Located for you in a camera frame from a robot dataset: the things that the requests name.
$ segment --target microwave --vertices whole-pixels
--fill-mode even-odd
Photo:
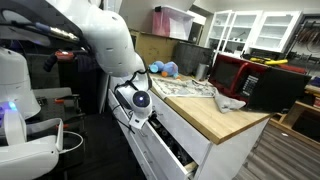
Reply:
[[[247,110],[287,112],[303,96],[311,76],[218,54],[209,82]]]

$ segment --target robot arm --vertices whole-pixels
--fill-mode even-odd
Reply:
[[[141,129],[152,112],[151,98],[146,92],[151,88],[151,80],[143,60],[134,50],[123,18],[87,0],[47,2],[81,29],[104,72],[113,77],[133,75],[130,82],[118,86],[114,93],[120,103],[133,110],[130,125]]]

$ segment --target stuffed toy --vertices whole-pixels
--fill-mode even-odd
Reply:
[[[161,75],[163,77],[172,76],[175,79],[180,79],[179,72],[178,72],[178,66],[176,63],[170,61],[166,63],[163,67],[163,70],[161,72]]]
[[[149,65],[149,69],[152,73],[162,72],[164,64],[162,61],[155,61]]]

